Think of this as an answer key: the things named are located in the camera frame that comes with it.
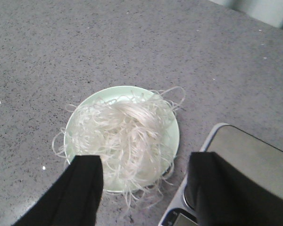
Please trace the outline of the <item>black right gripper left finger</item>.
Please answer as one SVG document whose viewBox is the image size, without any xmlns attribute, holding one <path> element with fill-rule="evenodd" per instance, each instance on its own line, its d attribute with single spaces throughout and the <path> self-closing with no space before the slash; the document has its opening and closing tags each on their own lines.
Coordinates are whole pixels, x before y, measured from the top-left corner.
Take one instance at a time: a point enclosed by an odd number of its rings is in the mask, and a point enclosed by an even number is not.
<svg viewBox="0 0 283 226">
<path fill-rule="evenodd" d="M 16 226 L 93 226 L 103 192 L 97 155 L 77 155 Z"/>
</svg>

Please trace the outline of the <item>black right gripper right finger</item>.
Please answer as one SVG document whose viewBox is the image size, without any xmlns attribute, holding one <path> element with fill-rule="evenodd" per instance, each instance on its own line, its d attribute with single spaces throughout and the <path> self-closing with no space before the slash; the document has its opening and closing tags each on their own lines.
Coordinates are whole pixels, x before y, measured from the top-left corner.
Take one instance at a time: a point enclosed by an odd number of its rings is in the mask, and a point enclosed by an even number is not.
<svg viewBox="0 0 283 226">
<path fill-rule="evenodd" d="M 283 226 L 283 199 L 215 152 L 190 155 L 187 203 L 200 226 Z"/>
</svg>

